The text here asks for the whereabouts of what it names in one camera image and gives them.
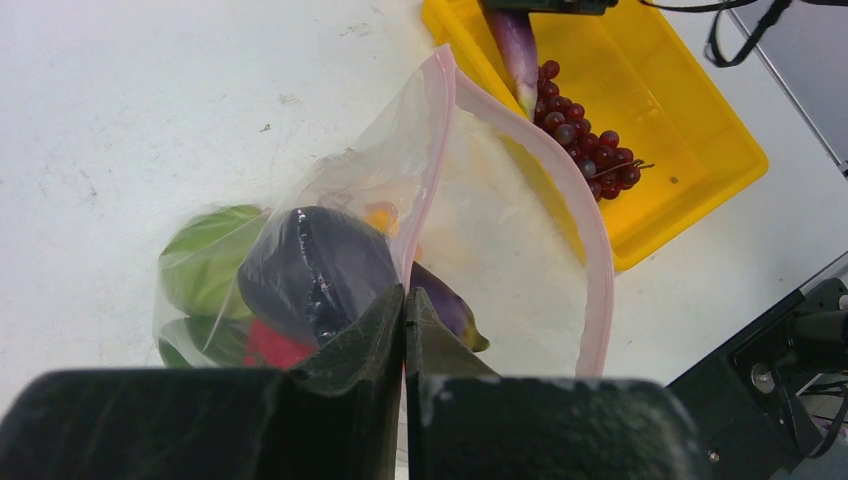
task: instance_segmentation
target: white table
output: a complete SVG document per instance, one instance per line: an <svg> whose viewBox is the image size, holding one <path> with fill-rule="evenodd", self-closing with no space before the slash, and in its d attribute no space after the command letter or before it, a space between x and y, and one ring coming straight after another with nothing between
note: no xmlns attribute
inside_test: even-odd
<svg viewBox="0 0 848 480"><path fill-rule="evenodd" d="M429 54L418 8L4 2L0 412L48 370L161 365L169 236L199 205L270 196L345 147ZM671 21L701 58L709 16ZM765 68L708 71L771 169L619 275L609 375L673 380L848 250L848 184Z"/></svg>

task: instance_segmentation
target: grape stem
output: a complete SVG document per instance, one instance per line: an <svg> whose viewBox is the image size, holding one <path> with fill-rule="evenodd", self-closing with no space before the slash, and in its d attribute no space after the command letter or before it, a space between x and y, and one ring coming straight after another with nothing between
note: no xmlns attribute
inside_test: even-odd
<svg viewBox="0 0 848 480"><path fill-rule="evenodd" d="M611 171L613 171L613 170L618 170L619 168L629 167L629 166L631 166L631 165L632 165L632 166L634 166L634 167L636 167L636 168L638 168L639 170L644 170L644 169L646 169L646 168L653 168L653 167L655 167L655 166L656 166L656 165L655 165L655 164L653 164L653 163L652 163L652 164L650 164L650 165L645 165L645 161L644 161L644 160L636 160L636 161L635 161L635 162L633 162L633 163L621 163L621 164L618 164L618 165L616 165L616 166L614 166L614 167L610 167L610 168L608 168L608 169L604 170L603 172L598 172L598 173L596 173L596 174L592 175L591 177L589 177L589 179L591 180L591 179L594 179L594 178L598 178L598 177L600 177L601 175L604 175L604 174L606 174L606 173L609 173L609 172L611 172Z"/></svg>

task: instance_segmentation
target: plastic bag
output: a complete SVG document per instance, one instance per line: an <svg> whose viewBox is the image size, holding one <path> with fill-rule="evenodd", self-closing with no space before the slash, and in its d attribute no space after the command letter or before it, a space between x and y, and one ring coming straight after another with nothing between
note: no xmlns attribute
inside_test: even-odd
<svg viewBox="0 0 848 480"><path fill-rule="evenodd" d="M532 153L564 196L582 263L510 148ZM602 372L613 268L595 200L563 149L474 85L448 47L422 64L351 148L319 160L273 212L251 208L247 217L193 223L217 226L225 233L218 240L163 252L154 329L163 358L293 365L383 289L409 287L413 272L420 275L417 260L455 292L434 302L446 324L461 320L454 333L462 338L476 318L491 342L480 355L496 371ZM238 255L237 269L210 260ZM175 273L187 268L198 279ZM193 285L201 274L216 276L214 294L174 294L174 278Z"/></svg>

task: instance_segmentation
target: yellow tray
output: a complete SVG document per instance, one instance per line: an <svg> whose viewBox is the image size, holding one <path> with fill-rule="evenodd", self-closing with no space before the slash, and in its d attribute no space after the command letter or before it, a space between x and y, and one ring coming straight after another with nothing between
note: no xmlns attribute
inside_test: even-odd
<svg viewBox="0 0 848 480"><path fill-rule="evenodd" d="M472 80L521 114L477 0L424 0L421 18ZM602 17L534 14L531 22L540 62L560 63L560 93L586 107L592 131L617 131L621 146L656 164L633 189L600 203L616 269L636 265L768 170L760 146L658 10L624 1ZM516 162L551 215L567 225L550 177L534 173L541 166L529 154L517 155L526 157Z"/></svg>

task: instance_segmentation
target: light purple eggplant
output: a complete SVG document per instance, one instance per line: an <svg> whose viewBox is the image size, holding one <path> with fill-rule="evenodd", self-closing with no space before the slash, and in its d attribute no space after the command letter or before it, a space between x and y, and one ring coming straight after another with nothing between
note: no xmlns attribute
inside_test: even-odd
<svg viewBox="0 0 848 480"><path fill-rule="evenodd" d="M488 10L486 22L501 51L504 65L515 81L515 98L531 121L536 108L539 54L526 11Z"/></svg>
<svg viewBox="0 0 848 480"><path fill-rule="evenodd" d="M418 262L412 263L409 287L421 287L427 292L439 319L472 352L489 348L489 340L477 331L474 314L465 300Z"/></svg>

